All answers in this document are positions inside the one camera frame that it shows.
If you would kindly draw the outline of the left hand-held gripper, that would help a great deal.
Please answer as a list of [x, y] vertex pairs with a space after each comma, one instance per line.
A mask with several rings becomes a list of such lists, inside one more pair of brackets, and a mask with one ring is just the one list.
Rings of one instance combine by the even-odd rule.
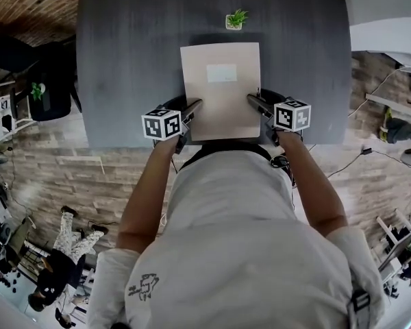
[[202, 104], [202, 99], [195, 99], [187, 104], [184, 111], [169, 110], [160, 106], [142, 115], [144, 137], [151, 139], [153, 145], [177, 137], [175, 153], [180, 154], [187, 142], [190, 122]]

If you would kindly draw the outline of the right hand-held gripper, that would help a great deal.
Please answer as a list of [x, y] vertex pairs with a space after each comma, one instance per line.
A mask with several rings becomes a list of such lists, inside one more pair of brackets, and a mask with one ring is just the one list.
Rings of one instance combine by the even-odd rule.
[[274, 146], [279, 145], [277, 133], [297, 132], [308, 129], [311, 124], [311, 105], [291, 99], [281, 103], [269, 104], [263, 98], [248, 94], [249, 105], [262, 116], [267, 117], [266, 135]]

